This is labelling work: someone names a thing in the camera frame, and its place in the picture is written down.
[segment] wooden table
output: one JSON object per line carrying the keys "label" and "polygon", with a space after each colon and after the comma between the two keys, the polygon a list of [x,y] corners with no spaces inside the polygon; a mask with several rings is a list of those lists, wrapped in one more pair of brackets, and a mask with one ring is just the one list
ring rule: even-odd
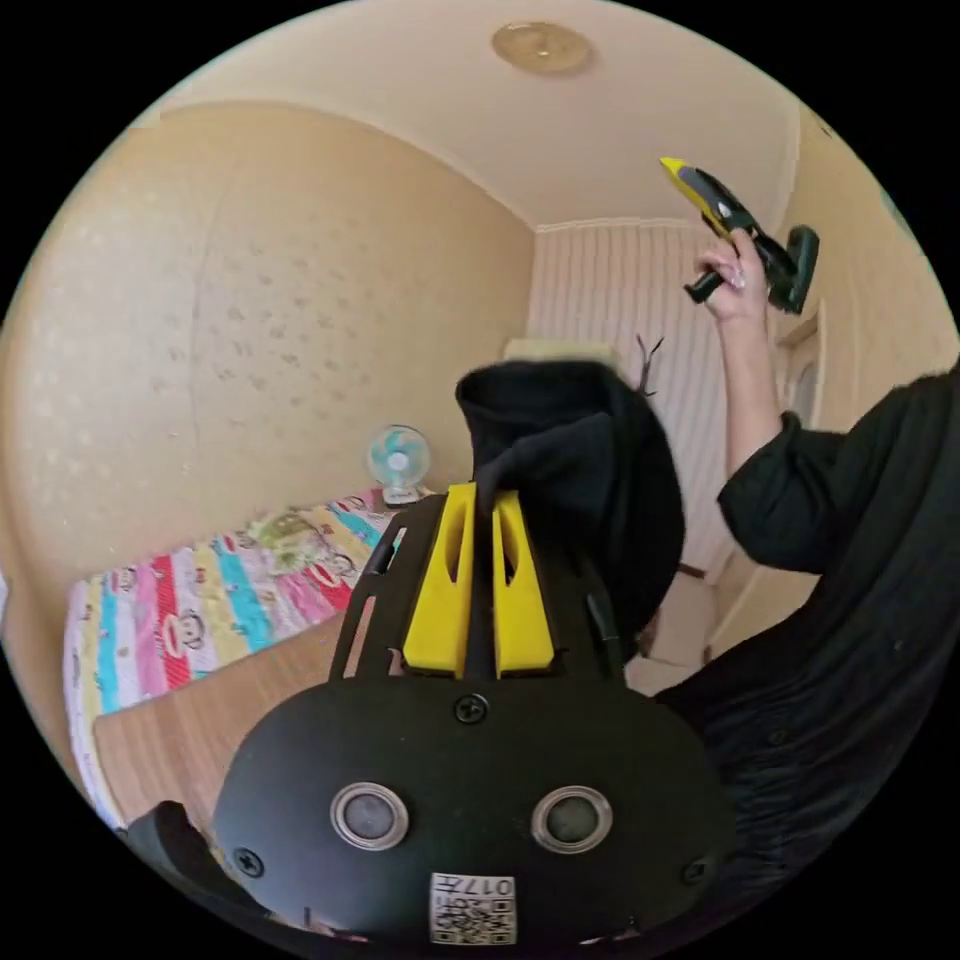
{"label": "wooden table", "polygon": [[241,741],[288,697],[324,683],[342,615],[156,700],[98,717],[100,764],[126,822],[161,800],[183,804],[208,837]]}

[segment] blue fan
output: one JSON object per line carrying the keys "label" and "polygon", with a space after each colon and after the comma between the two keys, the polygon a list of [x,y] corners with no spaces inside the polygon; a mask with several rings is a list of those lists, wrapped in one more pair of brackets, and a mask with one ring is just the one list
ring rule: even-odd
{"label": "blue fan", "polygon": [[430,448],[423,434],[412,427],[385,427],[367,448],[367,469],[383,487],[383,502],[390,507],[420,499],[420,481],[430,469]]}

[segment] qr code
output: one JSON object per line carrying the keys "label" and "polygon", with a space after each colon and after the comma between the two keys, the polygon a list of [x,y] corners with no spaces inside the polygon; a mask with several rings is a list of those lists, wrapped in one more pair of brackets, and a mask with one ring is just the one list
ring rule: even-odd
{"label": "qr code", "polygon": [[517,942],[517,902],[512,877],[435,873],[430,882],[430,939],[462,946]]}

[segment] colorful bedspread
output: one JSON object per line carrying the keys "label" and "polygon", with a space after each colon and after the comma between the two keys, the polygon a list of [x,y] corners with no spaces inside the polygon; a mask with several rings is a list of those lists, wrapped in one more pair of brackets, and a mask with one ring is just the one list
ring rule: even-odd
{"label": "colorful bedspread", "polygon": [[121,825],[97,762],[94,720],[345,609],[390,521],[377,502],[371,490],[290,508],[73,587],[64,686],[74,754],[103,819]]}

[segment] yellow bracket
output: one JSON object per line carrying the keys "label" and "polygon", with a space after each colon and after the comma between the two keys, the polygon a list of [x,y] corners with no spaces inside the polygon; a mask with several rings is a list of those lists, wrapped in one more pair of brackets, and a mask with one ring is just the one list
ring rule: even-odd
{"label": "yellow bracket", "polygon": [[437,527],[420,596],[403,644],[415,670],[463,676],[473,586],[474,504],[472,483],[450,487]]}
{"label": "yellow bracket", "polygon": [[515,492],[501,493],[493,510],[493,622],[498,678],[546,670],[553,662],[550,627]]}

